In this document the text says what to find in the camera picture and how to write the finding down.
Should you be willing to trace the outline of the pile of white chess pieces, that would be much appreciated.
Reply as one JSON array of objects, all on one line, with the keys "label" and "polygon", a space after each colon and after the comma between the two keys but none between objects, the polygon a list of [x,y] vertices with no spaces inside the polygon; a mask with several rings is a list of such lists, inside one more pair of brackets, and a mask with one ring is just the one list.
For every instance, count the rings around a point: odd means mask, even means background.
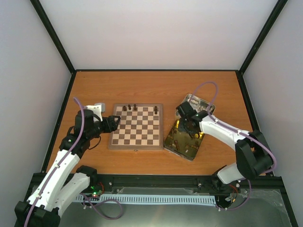
[{"label": "pile of white chess pieces", "polygon": [[191,99],[188,102],[192,106],[192,108],[194,110],[196,110],[197,112],[207,111],[207,108],[209,106],[208,102],[206,102],[205,100],[200,100],[200,99]]}]

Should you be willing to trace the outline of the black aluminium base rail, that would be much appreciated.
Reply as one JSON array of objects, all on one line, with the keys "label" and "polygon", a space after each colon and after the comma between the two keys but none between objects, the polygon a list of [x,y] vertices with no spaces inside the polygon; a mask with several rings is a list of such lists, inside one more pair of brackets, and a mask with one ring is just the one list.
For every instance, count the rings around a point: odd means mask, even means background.
[{"label": "black aluminium base rail", "polygon": [[91,184],[102,184],[106,192],[114,192],[123,188],[184,188],[199,193],[228,193],[239,184],[240,189],[280,189],[284,190],[281,177],[260,176],[254,180],[241,180],[228,184],[219,183],[210,175],[100,175]]}]

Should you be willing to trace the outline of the pile of dark chess pieces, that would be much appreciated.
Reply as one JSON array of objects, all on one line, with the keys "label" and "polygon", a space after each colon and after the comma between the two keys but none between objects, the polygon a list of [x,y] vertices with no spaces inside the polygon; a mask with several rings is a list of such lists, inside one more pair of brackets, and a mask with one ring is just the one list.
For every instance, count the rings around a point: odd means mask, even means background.
[{"label": "pile of dark chess pieces", "polygon": [[201,142],[201,133],[189,135],[186,132],[171,129],[164,141],[164,146],[173,151],[189,152],[190,150],[198,151]]}]

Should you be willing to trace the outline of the gold tin tray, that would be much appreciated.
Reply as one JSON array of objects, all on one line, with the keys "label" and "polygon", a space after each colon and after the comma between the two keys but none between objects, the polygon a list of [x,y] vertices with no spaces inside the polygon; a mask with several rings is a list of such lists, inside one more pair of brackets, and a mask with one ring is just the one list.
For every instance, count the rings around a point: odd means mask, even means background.
[{"label": "gold tin tray", "polygon": [[188,134],[185,131],[181,131],[180,119],[177,119],[165,138],[163,147],[188,161],[193,161],[196,158],[204,136],[202,132]]}]

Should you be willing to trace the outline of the wooden folding chess board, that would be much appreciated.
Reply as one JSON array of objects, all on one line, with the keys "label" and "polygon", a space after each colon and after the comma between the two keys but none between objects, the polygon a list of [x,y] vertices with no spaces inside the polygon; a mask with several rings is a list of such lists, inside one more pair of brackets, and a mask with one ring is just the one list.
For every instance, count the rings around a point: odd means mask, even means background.
[{"label": "wooden folding chess board", "polygon": [[163,149],[163,104],[114,104],[113,115],[121,120],[116,131],[110,134],[108,148],[113,150],[162,150]]}]

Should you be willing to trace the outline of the black frame post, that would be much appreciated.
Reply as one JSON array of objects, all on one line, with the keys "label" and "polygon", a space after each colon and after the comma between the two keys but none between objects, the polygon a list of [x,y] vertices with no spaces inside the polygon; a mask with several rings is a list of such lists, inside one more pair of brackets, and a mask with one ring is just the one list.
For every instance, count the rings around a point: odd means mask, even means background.
[{"label": "black frame post", "polygon": [[59,36],[57,35],[47,13],[45,12],[41,2],[39,0],[30,0],[34,10],[39,16],[42,24],[44,25],[46,31],[48,32],[53,44],[55,45],[57,51],[59,52],[63,62],[65,63],[69,73],[73,76],[75,74],[75,68],[62,44]]},{"label": "black frame post", "polygon": [[264,23],[259,35],[257,36],[254,44],[252,45],[248,55],[246,56],[243,64],[239,69],[239,73],[241,76],[244,75],[245,71],[248,69],[250,63],[252,62],[253,58],[255,57],[258,49],[261,47],[262,43],[264,42],[266,36],[268,35],[269,31],[273,27],[274,23],[276,22],[277,18],[279,17],[280,13],[282,12],[283,8],[287,4],[288,0],[278,0],[273,7],[271,13],[269,14],[266,22]]}]

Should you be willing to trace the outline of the silver tin tray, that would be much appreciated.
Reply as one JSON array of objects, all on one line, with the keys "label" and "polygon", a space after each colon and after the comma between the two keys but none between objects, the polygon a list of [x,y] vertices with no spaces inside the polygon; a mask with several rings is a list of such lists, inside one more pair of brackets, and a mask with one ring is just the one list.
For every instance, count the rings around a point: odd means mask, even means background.
[{"label": "silver tin tray", "polygon": [[[193,94],[187,94],[185,96],[185,98],[183,99],[183,102],[188,101],[189,104],[191,105],[191,107],[198,112],[200,111],[207,111],[207,107],[209,106],[209,102],[193,95]],[[215,111],[215,105],[212,104],[210,107],[210,114],[213,114]],[[175,119],[179,119],[180,118],[180,114],[178,113],[178,111],[175,111]]]}]

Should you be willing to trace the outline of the small green circuit board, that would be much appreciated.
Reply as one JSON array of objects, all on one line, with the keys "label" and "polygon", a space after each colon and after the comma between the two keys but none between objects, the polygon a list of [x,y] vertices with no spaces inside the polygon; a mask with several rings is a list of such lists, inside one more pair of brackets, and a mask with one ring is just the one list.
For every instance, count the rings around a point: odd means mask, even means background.
[{"label": "small green circuit board", "polygon": [[90,187],[91,192],[89,195],[91,197],[100,197],[104,193],[104,186],[102,184],[98,184],[96,186]]}]

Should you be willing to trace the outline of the black frame post right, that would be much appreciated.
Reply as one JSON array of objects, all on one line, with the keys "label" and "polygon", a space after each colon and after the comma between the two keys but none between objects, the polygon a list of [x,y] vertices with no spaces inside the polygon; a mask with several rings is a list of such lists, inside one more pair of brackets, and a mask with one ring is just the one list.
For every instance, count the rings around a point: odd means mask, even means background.
[{"label": "black frame post right", "polygon": [[248,69],[250,63],[252,62],[253,58],[255,57],[258,49],[261,47],[262,43],[264,42],[266,36],[268,35],[269,31],[273,27],[274,23],[276,22],[277,18],[279,17],[280,13],[282,12],[283,8],[287,4],[288,0],[278,0],[273,7],[271,13],[269,14],[266,22],[264,23],[259,35],[257,36],[254,44],[252,45],[248,55],[246,56],[243,64],[239,69],[239,73],[241,76],[244,75],[245,71]]}]

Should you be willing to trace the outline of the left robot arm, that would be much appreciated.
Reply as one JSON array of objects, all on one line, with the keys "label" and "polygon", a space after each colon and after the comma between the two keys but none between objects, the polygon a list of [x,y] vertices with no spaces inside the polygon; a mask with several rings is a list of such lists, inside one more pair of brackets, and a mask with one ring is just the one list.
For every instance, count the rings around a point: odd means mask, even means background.
[{"label": "left robot arm", "polygon": [[98,174],[92,167],[80,166],[71,180],[67,178],[90,148],[91,140],[117,130],[120,120],[120,116],[115,115],[103,118],[101,110],[94,106],[78,111],[49,172],[32,195],[15,206],[19,224],[24,227],[57,227],[63,213],[82,191],[97,188]]}]

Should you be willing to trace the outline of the black frame post left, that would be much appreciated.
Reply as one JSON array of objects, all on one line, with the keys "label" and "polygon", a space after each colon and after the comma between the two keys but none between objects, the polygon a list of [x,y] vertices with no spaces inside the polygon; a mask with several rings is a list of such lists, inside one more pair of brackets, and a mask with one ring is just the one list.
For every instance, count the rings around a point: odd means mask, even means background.
[{"label": "black frame post left", "polygon": [[34,10],[39,16],[42,24],[44,25],[46,31],[48,32],[53,44],[55,45],[57,51],[59,52],[63,62],[65,63],[69,73],[73,76],[75,74],[75,68],[62,44],[59,36],[57,35],[47,13],[45,12],[41,2],[39,0],[30,0]]}]

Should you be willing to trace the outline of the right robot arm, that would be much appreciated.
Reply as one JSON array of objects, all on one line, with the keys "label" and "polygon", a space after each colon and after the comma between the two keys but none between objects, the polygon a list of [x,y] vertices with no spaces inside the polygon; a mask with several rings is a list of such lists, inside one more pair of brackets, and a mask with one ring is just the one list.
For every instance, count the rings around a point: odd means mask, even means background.
[{"label": "right robot arm", "polygon": [[210,135],[235,151],[236,162],[212,175],[212,187],[216,191],[221,192],[224,186],[238,180],[253,180],[276,167],[276,158],[259,130],[249,132],[233,127],[211,114],[210,106],[197,112],[185,101],[176,110],[180,115],[180,131],[191,136],[198,133]]}]

